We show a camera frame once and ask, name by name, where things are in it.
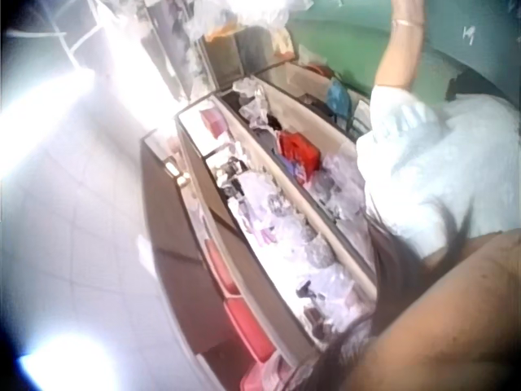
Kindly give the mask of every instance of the dark hair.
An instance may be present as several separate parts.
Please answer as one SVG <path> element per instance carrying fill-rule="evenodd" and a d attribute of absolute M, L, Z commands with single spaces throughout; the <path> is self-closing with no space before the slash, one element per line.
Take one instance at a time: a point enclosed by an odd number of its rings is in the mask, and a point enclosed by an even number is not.
<path fill-rule="evenodd" d="M 359 332 L 368 337 L 378 336 L 394 322 L 438 279 L 458 262 L 468 236 L 471 211 L 458 225 L 453 215 L 441 204 L 436 206 L 444 221 L 447 248 L 440 261 L 429 269 L 420 256 L 402 239 L 393 235 L 381 221 L 367 217 L 369 233 L 374 247 L 374 265 L 378 297 L 372 314 L 364 315 L 341 333 L 313 363 L 308 376 L 297 369 L 286 382 L 284 390 L 336 391 L 341 388 L 349 373 L 364 353 L 362 343 L 353 343 Z M 349 354 L 344 354 L 345 347 Z"/>

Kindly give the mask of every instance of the wrist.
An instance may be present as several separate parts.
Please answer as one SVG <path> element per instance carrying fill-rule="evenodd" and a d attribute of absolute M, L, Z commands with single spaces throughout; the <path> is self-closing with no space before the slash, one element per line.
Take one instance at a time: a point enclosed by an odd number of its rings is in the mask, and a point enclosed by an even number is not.
<path fill-rule="evenodd" d="M 422 2 L 406 1 L 394 2 L 392 18 L 394 20 L 408 20 L 414 24 L 425 24 L 425 9 Z"/>

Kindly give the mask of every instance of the hand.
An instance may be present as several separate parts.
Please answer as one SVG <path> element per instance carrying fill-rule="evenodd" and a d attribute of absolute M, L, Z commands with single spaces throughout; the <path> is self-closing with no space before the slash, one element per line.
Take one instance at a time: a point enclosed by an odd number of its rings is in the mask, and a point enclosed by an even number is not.
<path fill-rule="evenodd" d="M 392 0 L 392 18 L 425 23 L 425 0 Z"/>

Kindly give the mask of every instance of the white tile floor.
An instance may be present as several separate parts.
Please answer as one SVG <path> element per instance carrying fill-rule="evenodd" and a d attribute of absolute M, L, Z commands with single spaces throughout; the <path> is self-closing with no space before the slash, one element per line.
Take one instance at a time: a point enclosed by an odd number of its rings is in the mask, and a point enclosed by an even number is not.
<path fill-rule="evenodd" d="M 63 334 L 97 341 L 122 390 L 204 389 L 140 260 L 138 156 L 80 119 L 3 181 L 2 316 L 26 353 Z"/>

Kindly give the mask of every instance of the pink item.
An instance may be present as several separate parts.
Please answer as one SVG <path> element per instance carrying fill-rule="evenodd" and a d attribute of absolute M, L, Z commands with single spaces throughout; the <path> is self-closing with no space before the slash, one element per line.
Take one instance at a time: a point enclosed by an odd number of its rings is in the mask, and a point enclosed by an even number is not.
<path fill-rule="evenodd" d="M 228 123 L 218 108 L 207 108 L 201 110 L 200 113 L 204 126 L 216 140 L 221 134 L 228 131 Z"/>

